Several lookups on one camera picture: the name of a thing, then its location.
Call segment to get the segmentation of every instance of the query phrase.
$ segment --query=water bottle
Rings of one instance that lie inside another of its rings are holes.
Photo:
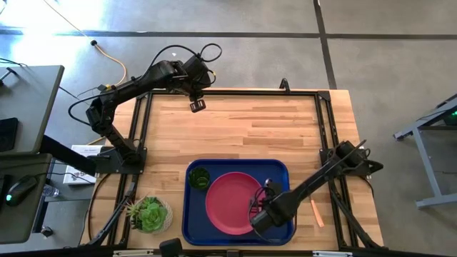
[[[59,196],[59,190],[53,186],[45,184],[42,196],[57,197]]]

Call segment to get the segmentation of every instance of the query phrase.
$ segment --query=gray desk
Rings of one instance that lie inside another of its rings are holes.
[[[51,158],[51,155],[47,153],[1,157],[0,173],[12,176],[11,183],[9,184],[9,186],[12,186],[25,175],[48,172],[49,164],[20,166],[16,168],[6,167],[28,163],[48,163],[51,161]],[[35,186],[32,192],[18,206],[7,206],[2,199],[0,209],[0,243],[23,243],[29,239],[36,215],[35,210],[41,198],[46,176],[39,176],[37,180],[38,185]]]
[[[0,87],[0,119],[17,118],[19,126],[12,150],[0,156],[37,153],[64,73],[63,66],[10,67]]]

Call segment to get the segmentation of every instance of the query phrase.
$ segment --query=green cup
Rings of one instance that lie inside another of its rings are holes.
[[[209,172],[205,168],[196,167],[189,172],[191,187],[204,190],[209,187]]]

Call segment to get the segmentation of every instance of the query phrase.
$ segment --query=wooden table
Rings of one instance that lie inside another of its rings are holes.
[[[332,90],[331,102],[339,140],[359,142],[349,92]],[[184,96],[157,96],[152,101],[145,146],[146,167],[139,180],[136,199],[158,196],[174,211],[171,227],[160,235],[132,231],[129,248],[158,248],[160,242],[180,238],[185,249],[200,247],[188,244],[181,234],[184,181],[187,166],[198,158],[275,158],[289,171],[291,188],[320,167],[318,150],[321,138],[313,97],[307,96],[205,96],[206,110],[193,114]],[[134,111],[134,101],[116,110],[114,125],[127,137]],[[141,122],[136,130],[139,137]],[[112,175],[100,188],[94,202],[92,231],[95,234],[113,211],[119,176]],[[378,244],[383,245],[370,188],[357,177],[347,178],[354,216]],[[309,198],[298,210],[295,236],[284,246],[230,247],[251,250],[336,250],[335,227],[328,187],[312,195],[325,226],[316,222]],[[341,213],[346,242],[349,241],[346,219]],[[119,222],[116,237],[121,234],[124,218]],[[87,232],[81,242],[87,242]]]

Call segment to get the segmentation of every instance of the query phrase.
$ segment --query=concrete floor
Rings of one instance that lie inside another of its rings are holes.
[[[318,33],[312,0],[58,2],[69,19],[88,30]],[[457,34],[456,1],[320,2],[327,33]],[[115,83],[121,76],[121,69],[84,37],[51,36],[52,31],[72,28],[42,1],[9,0],[0,14],[0,26],[28,28],[24,36],[0,35],[1,57],[28,65],[64,65],[61,86],[73,94]],[[97,41],[126,64],[129,76],[142,74],[166,45],[199,50],[215,42],[224,54],[211,64],[218,74],[214,86],[276,88],[287,77],[295,89],[328,89],[320,39],[99,37]],[[413,139],[399,143],[391,135],[456,92],[457,41],[331,39],[328,45],[336,85],[351,93],[360,136],[368,139],[372,158],[385,165],[372,180],[385,245],[455,256],[457,203],[416,209],[414,201],[432,196],[431,187]],[[188,57],[179,49],[161,56]],[[68,117],[71,102],[69,95],[58,93],[46,131],[67,146],[97,137]],[[84,107],[80,105],[75,114],[83,116]],[[457,177],[449,175],[448,180]],[[33,235],[23,244],[0,246],[0,252],[75,246],[86,209],[83,201],[52,203],[45,224],[55,229],[54,236],[44,240]]]

